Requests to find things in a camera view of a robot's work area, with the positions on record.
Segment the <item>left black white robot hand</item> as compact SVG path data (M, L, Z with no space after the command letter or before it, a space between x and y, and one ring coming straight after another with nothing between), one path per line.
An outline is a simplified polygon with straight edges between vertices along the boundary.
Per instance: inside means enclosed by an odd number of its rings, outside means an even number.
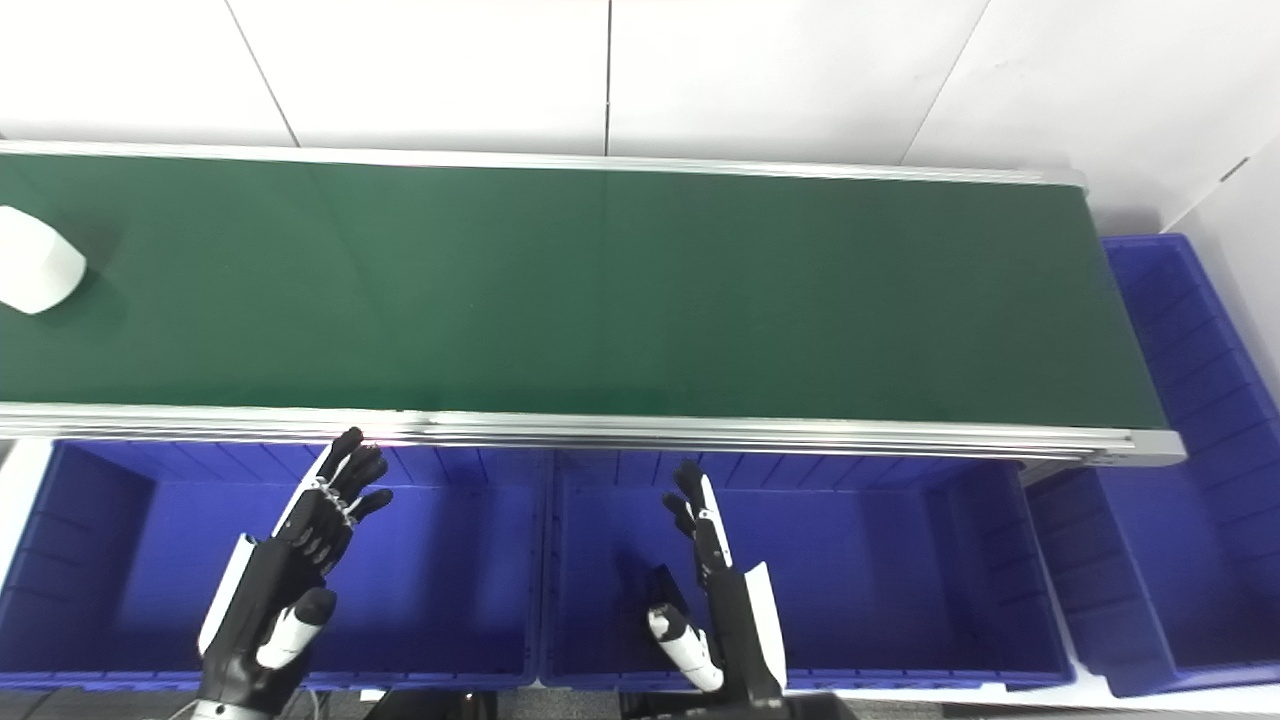
M269 536L236 539L197 639L195 719L283 714L337 610L328 575L357 525L394 497L369 489L387 470L381 450L351 427L303 474Z

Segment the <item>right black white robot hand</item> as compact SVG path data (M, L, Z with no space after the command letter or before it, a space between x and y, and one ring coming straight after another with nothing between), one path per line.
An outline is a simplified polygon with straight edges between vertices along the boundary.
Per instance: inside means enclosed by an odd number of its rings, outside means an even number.
M735 562L716 491L698 462L685 459L673 479L677 492L662 503L692 544L712 625L698 626L678 602L664 600L646 610L650 637L694 688L723 705L781 698L786 653L769 569Z

